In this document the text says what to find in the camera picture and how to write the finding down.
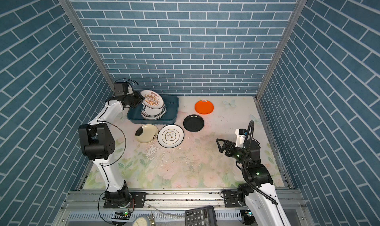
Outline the white plate orange sunburst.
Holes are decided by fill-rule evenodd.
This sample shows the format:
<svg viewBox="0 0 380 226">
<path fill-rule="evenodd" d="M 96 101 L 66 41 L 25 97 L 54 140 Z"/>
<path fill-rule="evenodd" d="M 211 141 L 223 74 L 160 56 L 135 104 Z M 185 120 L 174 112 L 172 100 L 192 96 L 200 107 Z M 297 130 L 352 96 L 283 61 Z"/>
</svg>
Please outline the white plate orange sunburst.
<svg viewBox="0 0 380 226">
<path fill-rule="evenodd" d="M 151 90 L 140 91 L 144 100 L 142 104 L 148 108 L 160 109 L 164 106 L 164 100 L 161 95 Z"/>
</svg>

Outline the green rim plate white lettering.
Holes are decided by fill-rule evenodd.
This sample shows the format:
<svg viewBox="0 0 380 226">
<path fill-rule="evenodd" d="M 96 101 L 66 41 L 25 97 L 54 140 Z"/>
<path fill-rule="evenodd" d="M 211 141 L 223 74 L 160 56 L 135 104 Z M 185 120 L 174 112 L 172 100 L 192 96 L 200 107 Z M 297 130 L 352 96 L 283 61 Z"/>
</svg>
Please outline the green rim plate white lettering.
<svg viewBox="0 0 380 226">
<path fill-rule="evenodd" d="M 159 109 L 153 109 L 150 107 L 142 106 L 141 116 L 145 120 L 158 120 L 163 117 L 167 112 L 166 105 Z"/>
</svg>

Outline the orange small plate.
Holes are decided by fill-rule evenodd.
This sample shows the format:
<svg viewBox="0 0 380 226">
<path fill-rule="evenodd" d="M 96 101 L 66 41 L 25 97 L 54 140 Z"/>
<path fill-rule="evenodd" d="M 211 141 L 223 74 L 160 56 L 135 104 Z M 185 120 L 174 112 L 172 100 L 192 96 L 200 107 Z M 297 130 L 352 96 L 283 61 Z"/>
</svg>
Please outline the orange small plate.
<svg viewBox="0 0 380 226">
<path fill-rule="evenodd" d="M 195 111 L 198 114 L 207 115 L 207 114 L 212 113 L 213 110 L 214 110 L 214 105 L 212 102 L 208 100 L 199 100 L 195 104 Z"/>
</svg>

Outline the white plate cloud emblem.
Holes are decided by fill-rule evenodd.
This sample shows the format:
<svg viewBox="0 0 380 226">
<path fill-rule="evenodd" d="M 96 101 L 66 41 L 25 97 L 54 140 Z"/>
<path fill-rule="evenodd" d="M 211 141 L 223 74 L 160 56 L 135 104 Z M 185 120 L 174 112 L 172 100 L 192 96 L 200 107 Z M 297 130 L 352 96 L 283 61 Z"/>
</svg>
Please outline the white plate cloud emblem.
<svg viewBox="0 0 380 226">
<path fill-rule="evenodd" d="M 184 130 L 178 125 L 166 125 L 157 135 L 158 143 L 164 148 L 179 146 L 185 137 Z"/>
</svg>

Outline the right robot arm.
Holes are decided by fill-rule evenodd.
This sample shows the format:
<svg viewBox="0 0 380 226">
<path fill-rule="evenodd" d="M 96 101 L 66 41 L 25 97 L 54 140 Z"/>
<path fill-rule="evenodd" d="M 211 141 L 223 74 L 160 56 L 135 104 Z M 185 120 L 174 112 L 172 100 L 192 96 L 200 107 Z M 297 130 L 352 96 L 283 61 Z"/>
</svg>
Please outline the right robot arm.
<svg viewBox="0 0 380 226">
<path fill-rule="evenodd" d="M 247 139 L 241 147 L 234 142 L 217 139 L 218 149 L 241 164 L 245 184 L 237 189 L 238 202 L 246 206 L 259 226 L 289 226 L 291 223 L 279 201 L 272 177 L 261 163 L 260 143 Z"/>
</svg>

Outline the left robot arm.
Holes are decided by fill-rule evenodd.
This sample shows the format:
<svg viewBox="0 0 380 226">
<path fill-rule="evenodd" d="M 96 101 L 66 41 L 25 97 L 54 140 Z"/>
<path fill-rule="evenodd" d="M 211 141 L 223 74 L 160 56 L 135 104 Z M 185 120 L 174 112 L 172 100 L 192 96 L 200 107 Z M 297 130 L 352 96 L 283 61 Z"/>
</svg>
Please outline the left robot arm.
<svg viewBox="0 0 380 226">
<path fill-rule="evenodd" d="M 104 200 L 129 201 L 126 181 L 122 179 L 117 169 L 117 161 L 113 157 L 116 141 L 111 133 L 115 118 L 125 109 L 135 108 L 143 102 L 144 97 L 134 90 L 133 84 L 138 82 L 130 79 L 118 79 L 114 82 L 113 95 L 107 99 L 100 113 L 89 123 L 78 128 L 82 154 L 89 158 L 99 169 L 106 185 Z"/>
</svg>

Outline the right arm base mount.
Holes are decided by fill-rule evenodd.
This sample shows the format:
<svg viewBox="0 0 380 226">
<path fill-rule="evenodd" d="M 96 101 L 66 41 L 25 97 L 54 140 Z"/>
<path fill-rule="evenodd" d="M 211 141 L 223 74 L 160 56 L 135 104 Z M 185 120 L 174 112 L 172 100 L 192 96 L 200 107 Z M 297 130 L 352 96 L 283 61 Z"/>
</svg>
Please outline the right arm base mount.
<svg viewBox="0 0 380 226">
<path fill-rule="evenodd" d="M 222 190 L 220 196 L 226 208 L 246 207 L 244 194 L 238 191 Z"/>
</svg>

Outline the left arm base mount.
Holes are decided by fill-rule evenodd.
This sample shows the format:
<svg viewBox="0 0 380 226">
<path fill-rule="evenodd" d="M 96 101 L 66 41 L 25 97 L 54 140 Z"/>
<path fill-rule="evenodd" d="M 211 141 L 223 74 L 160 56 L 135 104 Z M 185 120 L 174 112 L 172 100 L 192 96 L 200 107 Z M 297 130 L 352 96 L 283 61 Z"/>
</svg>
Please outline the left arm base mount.
<svg viewBox="0 0 380 226">
<path fill-rule="evenodd" d="M 146 192 L 132 192 L 128 196 L 103 196 L 105 209 L 143 208 L 146 200 Z"/>
</svg>

